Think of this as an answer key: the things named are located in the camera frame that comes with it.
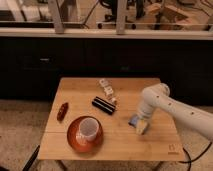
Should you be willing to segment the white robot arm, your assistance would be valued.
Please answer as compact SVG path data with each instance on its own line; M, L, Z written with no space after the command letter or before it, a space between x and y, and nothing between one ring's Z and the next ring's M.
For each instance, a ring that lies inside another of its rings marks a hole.
M171 114L175 119L213 142L213 114L172 99L170 89L164 83L142 90L137 115L140 119L149 121L156 108Z

